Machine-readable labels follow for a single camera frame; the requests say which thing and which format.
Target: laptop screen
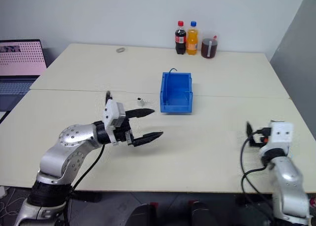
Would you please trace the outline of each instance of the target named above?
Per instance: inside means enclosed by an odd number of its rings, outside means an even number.
[[[41,75],[45,69],[39,40],[0,41],[0,76]]]

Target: laptop keyboard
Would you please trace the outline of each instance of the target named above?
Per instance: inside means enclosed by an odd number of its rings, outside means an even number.
[[[25,95],[32,83],[0,83],[0,95]]]

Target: orange juice bottle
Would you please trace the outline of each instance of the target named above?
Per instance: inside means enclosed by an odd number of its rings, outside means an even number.
[[[198,50],[198,30],[196,29],[197,22],[191,22],[191,28],[187,31],[187,53],[195,55]]]

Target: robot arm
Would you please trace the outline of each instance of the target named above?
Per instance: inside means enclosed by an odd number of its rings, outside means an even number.
[[[252,132],[249,126],[248,135]],[[261,129],[261,133],[262,143],[255,143],[251,139],[250,146],[260,147],[261,161],[269,170],[274,189],[273,214],[276,225],[308,225],[309,201],[302,186],[303,175],[287,156],[292,142],[293,124],[270,122],[269,128]]]
[[[64,129],[56,144],[40,161],[40,171],[31,194],[23,202],[15,225],[55,225],[72,192],[72,182],[87,154],[102,145],[127,141],[139,146],[160,137],[163,132],[154,132],[134,138],[129,118],[144,117],[152,109],[124,111],[121,103],[112,100],[107,93],[103,121],[89,125],[72,125]]]

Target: laptop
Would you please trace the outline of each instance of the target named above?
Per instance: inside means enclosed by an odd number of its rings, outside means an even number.
[[[45,69],[40,40],[0,41],[0,111],[11,111]]]

